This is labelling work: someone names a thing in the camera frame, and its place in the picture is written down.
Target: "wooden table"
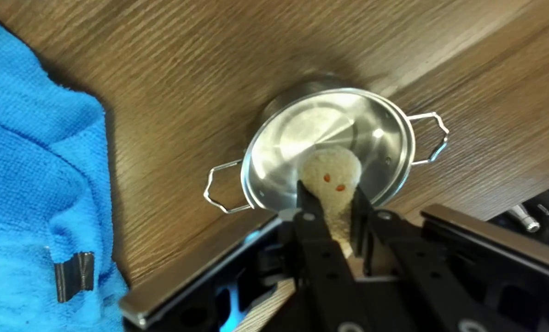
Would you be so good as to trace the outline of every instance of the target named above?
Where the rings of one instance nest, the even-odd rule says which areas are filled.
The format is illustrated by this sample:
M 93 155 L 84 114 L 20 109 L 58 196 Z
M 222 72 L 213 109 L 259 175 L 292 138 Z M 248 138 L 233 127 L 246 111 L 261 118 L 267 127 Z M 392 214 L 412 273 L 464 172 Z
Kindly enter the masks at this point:
M 549 2 L 0 0 L 0 20 L 104 103 L 116 258 L 132 286 L 267 220 L 208 207 L 206 172 L 237 159 L 250 120 L 307 74 L 443 116 L 449 149 L 390 203 L 414 221 L 429 203 L 489 218 L 549 186 Z M 419 153 L 432 133 L 418 127 Z M 222 177 L 228 203 L 237 192 Z

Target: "wire handle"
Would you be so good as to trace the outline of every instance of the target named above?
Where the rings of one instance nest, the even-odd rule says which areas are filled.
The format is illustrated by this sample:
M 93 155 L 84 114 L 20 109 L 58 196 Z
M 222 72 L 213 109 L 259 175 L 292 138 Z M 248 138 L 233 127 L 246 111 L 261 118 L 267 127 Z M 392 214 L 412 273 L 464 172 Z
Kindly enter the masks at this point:
M 438 146 L 425 157 L 419 160 L 412 160 L 412 166 L 421 166 L 421 164 L 431 164 L 438 159 L 438 155 L 445 149 L 447 146 L 447 135 L 449 129 L 443 125 L 442 118 L 436 113 L 421 113 L 421 114 L 412 114 L 407 116 L 408 122 L 418 122 L 418 120 L 434 120 L 438 129 L 442 131 L 442 140 L 438 142 Z
M 222 170 L 237 168 L 239 164 L 241 164 L 241 159 L 235 159 L 235 160 L 230 160 L 230 162 L 224 162 L 224 164 L 217 164 L 208 172 L 206 186 L 202 190 L 202 197 L 204 197 L 206 203 L 213 205 L 222 214 L 235 214 L 235 212 L 241 212 L 241 210 L 254 208 L 250 203 L 228 208 L 228 207 L 224 207 L 222 203 L 219 203 L 217 199 L 211 197 L 211 186 L 213 186 L 213 181 L 215 181 L 215 173 L 219 173 Z

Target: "blue towel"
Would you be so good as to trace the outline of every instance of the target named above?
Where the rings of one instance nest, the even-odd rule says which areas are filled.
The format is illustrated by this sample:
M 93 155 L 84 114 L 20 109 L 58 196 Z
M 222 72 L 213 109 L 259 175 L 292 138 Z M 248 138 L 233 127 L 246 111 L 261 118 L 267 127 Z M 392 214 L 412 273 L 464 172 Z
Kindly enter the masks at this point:
M 0 332 L 121 330 L 104 114 L 0 26 Z M 93 253 L 93 290 L 57 303 L 53 264 Z

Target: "black clip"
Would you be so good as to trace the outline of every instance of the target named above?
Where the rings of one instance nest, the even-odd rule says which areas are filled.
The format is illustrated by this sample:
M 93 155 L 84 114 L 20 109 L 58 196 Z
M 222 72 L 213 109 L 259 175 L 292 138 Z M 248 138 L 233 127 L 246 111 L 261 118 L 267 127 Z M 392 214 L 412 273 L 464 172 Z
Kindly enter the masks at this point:
M 92 290 L 93 253 L 77 253 L 64 264 L 55 264 L 57 303 L 68 303 L 75 293 Z

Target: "dark metal frame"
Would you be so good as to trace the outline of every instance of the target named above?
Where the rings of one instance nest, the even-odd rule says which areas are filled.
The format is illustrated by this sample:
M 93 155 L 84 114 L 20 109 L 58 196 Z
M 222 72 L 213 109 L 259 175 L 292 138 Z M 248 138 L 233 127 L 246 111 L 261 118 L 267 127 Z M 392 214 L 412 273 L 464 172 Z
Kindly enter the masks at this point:
M 163 303 L 147 330 L 233 326 L 233 315 L 283 279 L 292 279 L 296 291 L 267 321 L 267 332 L 549 330 L 549 247 L 541 243 L 440 207 L 429 208 L 418 229 L 373 210 L 357 190 L 349 243 L 364 275 L 373 277 L 373 253 L 383 249 L 396 264 L 388 279 L 353 280 L 318 201 L 302 184 L 298 208 L 292 221 L 274 220 Z

